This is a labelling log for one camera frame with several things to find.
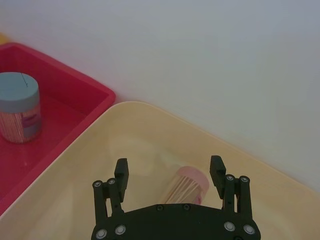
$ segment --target blue lid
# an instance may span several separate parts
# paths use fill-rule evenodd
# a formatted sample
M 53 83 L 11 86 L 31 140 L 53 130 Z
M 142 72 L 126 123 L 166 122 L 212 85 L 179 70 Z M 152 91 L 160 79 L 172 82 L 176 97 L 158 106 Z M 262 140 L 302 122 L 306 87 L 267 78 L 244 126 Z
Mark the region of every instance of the blue lid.
M 0 73 L 0 112 L 23 113 L 39 103 L 37 81 L 21 72 Z

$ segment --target pink lid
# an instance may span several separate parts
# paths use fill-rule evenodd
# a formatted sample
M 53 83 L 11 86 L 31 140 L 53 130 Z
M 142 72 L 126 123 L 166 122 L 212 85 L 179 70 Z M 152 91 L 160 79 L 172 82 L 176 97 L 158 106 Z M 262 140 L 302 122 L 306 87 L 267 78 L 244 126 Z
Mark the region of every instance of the pink lid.
M 205 196 L 208 189 L 209 189 L 209 181 L 206 177 L 206 175 L 204 175 L 202 173 L 202 171 L 198 170 L 197 168 L 193 167 L 193 166 L 183 166 L 180 167 L 179 170 L 177 171 L 177 174 L 180 176 L 185 176 L 188 177 L 192 180 L 194 180 L 197 184 L 199 184 L 201 190 L 202 190 L 202 196 Z M 200 204 L 202 199 L 200 197 L 200 199 L 198 199 L 199 203 L 197 202 L 197 204 Z

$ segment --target toothpick container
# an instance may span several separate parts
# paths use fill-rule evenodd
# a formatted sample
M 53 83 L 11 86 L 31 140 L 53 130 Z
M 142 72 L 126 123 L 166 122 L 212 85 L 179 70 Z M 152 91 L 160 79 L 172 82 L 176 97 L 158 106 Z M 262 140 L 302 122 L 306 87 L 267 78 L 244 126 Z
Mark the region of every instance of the toothpick container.
M 209 189 L 207 177 L 192 166 L 181 167 L 162 196 L 161 204 L 202 203 Z
M 37 81 L 24 73 L 0 73 L 0 133 L 12 143 L 34 139 L 41 129 Z

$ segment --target white wall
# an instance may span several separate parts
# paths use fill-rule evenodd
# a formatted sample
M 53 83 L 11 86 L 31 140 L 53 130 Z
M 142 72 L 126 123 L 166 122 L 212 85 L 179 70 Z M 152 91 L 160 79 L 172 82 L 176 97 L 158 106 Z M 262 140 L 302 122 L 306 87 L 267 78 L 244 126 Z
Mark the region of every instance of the white wall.
M 0 0 L 0 32 L 320 191 L 318 0 Z

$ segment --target jar label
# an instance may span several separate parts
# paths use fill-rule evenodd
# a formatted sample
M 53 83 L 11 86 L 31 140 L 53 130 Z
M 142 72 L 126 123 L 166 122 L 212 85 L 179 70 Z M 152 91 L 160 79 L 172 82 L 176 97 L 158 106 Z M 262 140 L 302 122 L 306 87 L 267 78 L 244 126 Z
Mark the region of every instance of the jar label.
M 23 135 L 25 138 L 30 138 L 35 135 L 41 128 L 40 113 L 32 116 L 22 117 Z

